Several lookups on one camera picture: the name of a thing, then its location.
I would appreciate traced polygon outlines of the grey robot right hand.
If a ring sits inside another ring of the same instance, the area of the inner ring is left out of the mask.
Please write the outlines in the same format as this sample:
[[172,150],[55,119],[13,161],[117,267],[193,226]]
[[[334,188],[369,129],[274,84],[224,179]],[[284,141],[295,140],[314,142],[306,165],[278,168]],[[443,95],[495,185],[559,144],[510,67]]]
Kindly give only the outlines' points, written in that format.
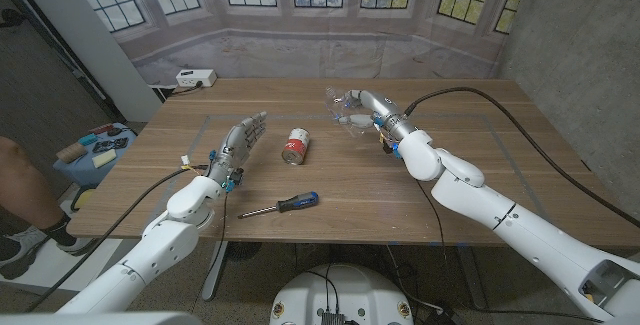
[[349,90],[334,99],[334,118],[353,135],[375,128],[382,136],[383,149],[401,158],[400,142],[416,128],[400,108],[382,94],[368,90]]

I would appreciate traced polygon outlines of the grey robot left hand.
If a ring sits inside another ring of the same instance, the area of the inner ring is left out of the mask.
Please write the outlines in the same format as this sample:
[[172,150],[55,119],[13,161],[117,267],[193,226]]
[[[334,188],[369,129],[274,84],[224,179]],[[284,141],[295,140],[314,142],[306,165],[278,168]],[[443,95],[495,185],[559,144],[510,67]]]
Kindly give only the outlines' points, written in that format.
[[247,161],[252,148],[266,131],[266,118],[267,112],[263,111],[233,126],[211,160],[206,177],[229,192],[232,174]]

